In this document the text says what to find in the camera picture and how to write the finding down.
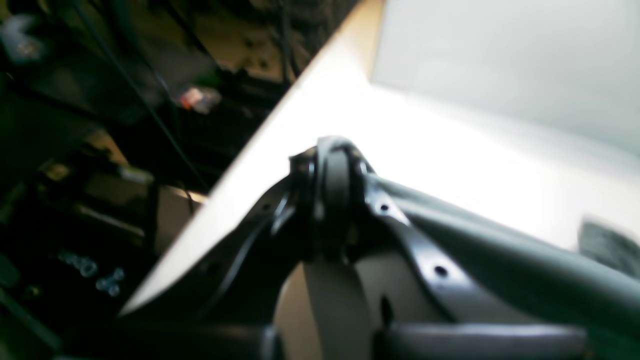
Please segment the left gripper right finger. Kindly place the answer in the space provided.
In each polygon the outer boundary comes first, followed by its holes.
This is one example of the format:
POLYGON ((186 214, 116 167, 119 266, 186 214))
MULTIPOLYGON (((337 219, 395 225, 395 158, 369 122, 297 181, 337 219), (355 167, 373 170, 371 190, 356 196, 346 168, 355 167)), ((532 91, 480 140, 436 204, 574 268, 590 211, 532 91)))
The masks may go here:
POLYGON ((639 282, 379 177, 317 143, 317 250, 375 289, 384 358, 637 360, 639 282))

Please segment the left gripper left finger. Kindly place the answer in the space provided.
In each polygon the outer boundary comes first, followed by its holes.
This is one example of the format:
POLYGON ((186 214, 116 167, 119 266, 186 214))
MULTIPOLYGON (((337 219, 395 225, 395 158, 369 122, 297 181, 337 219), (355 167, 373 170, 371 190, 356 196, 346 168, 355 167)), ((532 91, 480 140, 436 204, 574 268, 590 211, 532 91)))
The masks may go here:
POLYGON ((71 333, 60 358, 285 359, 275 308, 313 249, 307 226, 319 162, 316 150, 289 161, 289 174, 178 281, 125 316, 71 333))

